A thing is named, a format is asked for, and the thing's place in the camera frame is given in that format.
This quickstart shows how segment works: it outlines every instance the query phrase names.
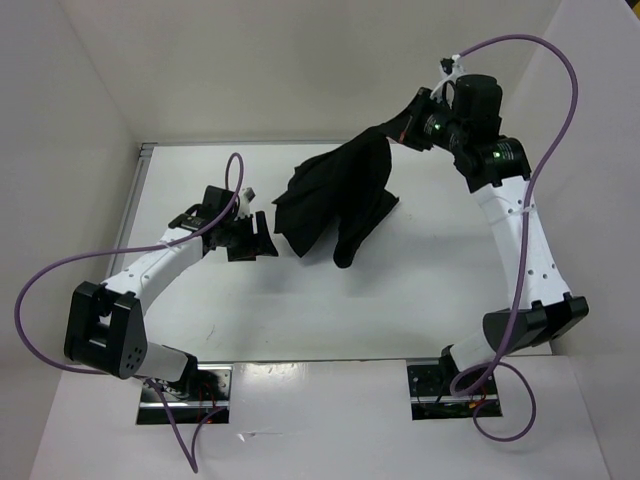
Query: white plastic clip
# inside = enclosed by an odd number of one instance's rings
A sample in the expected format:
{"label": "white plastic clip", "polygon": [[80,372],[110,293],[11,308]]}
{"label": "white plastic clip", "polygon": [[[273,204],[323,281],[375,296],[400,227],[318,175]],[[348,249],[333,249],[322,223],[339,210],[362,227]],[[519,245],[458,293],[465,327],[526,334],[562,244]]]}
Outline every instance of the white plastic clip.
{"label": "white plastic clip", "polygon": [[534,204],[529,205],[528,207],[524,207],[524,208],[519,208],[518,210],[511,210],[509,209],[508,213],[508,217],[512,216],[512,215],[524,215],[525,213],[531,213],[532,211],[534,211],[536,209],[536,206]]}
{"label": "white plastic clip", "polygon": [[464,67],[460,64],[460,58],[461,58],[460,55],[457,55],[457,54],[451,56],[451,60],[453,60],[453,65],[451,66],[451,73],[449,74],[444,71],[444,69],[442,68],[442,65],[439,66],[440,77],[442,78],[442,80],[440,80],[437,83],[437,85],[434,87],[433,91],[431,92],[430,98],[432,100],[436,99],[438,101],[441,101],[442,88],[444,87],[444,84],[449,81],[455,83],[458,77],[461,77],[466,73],[464,70]]}
{"label": "white plastic clip", "polygon": [[169,250],[171,250],[173,253],[176,253],[179,249],[176,248],[175,245],[170,245],[171,242],[174,242],[175,240],[170,240],[169,242],[167,242],[166,240],[160,240],[158,242],[159,245],[164,245],[164,248],[168,248]]}

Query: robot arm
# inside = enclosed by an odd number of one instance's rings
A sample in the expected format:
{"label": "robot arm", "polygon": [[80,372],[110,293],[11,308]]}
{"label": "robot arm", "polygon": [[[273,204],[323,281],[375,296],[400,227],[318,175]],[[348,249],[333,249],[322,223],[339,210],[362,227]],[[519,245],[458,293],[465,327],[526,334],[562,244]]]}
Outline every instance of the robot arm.
{"label": "robot arm", "polygon": [[[418,151],[441,147],[453,154],[471,195],[482,208],[498,246],[509,296],[516,289],[523,208],[529,209],[527,273],[507,353],[557,338],[584,318],[589,307],[562,278],[545,237],[533,198],[523,205],[531,167],[520,142],[500,135],[502,89],[493,77],[466,75],[458,58],[441,62],[443,81],[421,88],[409,106],[379,128]],[[454,85],[451,105],[444,92]],[[482,328],[447,347],[443,358],[460,372],[495,357],[509,309],[487,313]]]}
{"label": "robot arm", "polygon": [[245,189],[227,216],[203,235],[175,246],[171,242],[197,232],[216,218],[233,192],[209,186],[203,202],[169,224],[159,241],[166,248],[146,253],[100,285],[83,282],[74,292],[64,353],[71,360],[118,378],[132,376],[165,380],[183,389],[197,373],[197,359],[185,352],[147,341],[144,315],[153,301],[182,272],[217,247],[226,247],[229,261],[278,256],[267,230],[264,212],[255,215]]}

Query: white table surface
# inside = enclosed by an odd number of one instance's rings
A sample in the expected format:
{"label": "white table surface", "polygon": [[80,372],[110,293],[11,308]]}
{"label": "white table surface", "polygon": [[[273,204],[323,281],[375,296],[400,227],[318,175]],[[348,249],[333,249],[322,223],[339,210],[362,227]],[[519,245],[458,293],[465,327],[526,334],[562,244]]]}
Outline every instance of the white table surface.
{"label": "white table surface", "polygon": [[[202,200],[208,184],[223,186],[234,151],[245,159],[244,185],[257,194],[252,210],[266,211],[272,231],[271,201],[294,167],[335,147],[157,146],[128,245],[155,243],[170,220]],[[335,231],[303,259],[281,235],[273,236],[279,258],[228,263],[224,250],[210,253],[151,306],[148,339],[208,361],[429,357],[479,328],[486,312],[509,306],[490,229],[452,157],[392,151],[387,188],[400,203],[350,268],[333,263]]]}
{"label": "white table surface", "polygon": [[[405,362],[236,365],[227,425],[207,425],[194,477],[167,425],[135,426],[140,384],[63,373],[31,480],[606,480],[569,359],[509,360],[529,379],[538,420],[523,440],[482,438],[470,419],[412,421]],[[518,378],[496,372],[512,435],[529,418]],[[194,425],[182,425],[187,442]]]}

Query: black cloth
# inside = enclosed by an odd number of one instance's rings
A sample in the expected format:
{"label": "black cloth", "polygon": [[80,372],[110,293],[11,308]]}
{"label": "black cloth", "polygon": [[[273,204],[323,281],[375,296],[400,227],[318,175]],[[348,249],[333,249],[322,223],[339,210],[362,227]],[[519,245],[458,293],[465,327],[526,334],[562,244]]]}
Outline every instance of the black cloth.
{"label": "black cloth", "polygon": [[340,268],[349,267],[360,244],[398,203],[385,190],[390,173],[389,141],[378,127],[306,160],[295,168],[287,191],[273,202],[275,233],[283,234],[302,257],[337,217],[333,260]]}

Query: white enclosure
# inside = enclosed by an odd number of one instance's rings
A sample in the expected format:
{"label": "white enclosure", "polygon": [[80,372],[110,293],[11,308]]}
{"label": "white enclosure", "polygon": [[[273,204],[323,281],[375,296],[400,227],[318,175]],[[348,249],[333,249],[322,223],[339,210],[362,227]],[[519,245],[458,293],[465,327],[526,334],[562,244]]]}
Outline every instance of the white enclosure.
{"label": "white enclosure", "polygon": [[[442,152],[394,147],[388,188],[401,203],[352,269],[335,269],[331,244],[311,265],[281,237],[279,270],[259,259],[231,271],[211,256],[158,299],[148,332],[207,360],[294,362],[236,366],[230,424],[199,440],[203,478],[637,478],[640,21],[624,0],[2,2],[0,476],[191,475],[169,427],[134,425],[139,385],[61,376],[23,347],[11,312],[33,273],[78,252],[157,240],[204,185],[219,184],[230,144],[245,155],[253,208],[267,210],[272,228],[268,202],[293,166],[332,148],[318,141],[335,145],[388,119],[438,80],[441,57],[516,32],[557,44],[578,74],[575,121],[536,197],[558,266],[591,307],[554,355],[544,346],[510,359],[538,394],[526,440],[485,442],[470,420],[412,422],[401,360],[303,362],[437,356],[506,306],[488,227]],[[465,66],[498,78],[503,131],[535,164],[569,104],[560,63],[512,42]],[[161,144],[151,159],[139,158],[144,142]],[[437,202],[447,209],[429,208]],[[63,359],[75,286],[130,260],[77,263],[32,289],[24,324],[43,353]],[[218,272],[226,287],[199,288]],[[333,309],[310,293],[319,287]],[[223,295],[233,301],[217,310]],[[176,326],[188,305],[193,318]],[[215,345],[202,340],[212,325]],[[505,416],[484,423],[513,432],[528,400],[508,372],[496,379]]]}

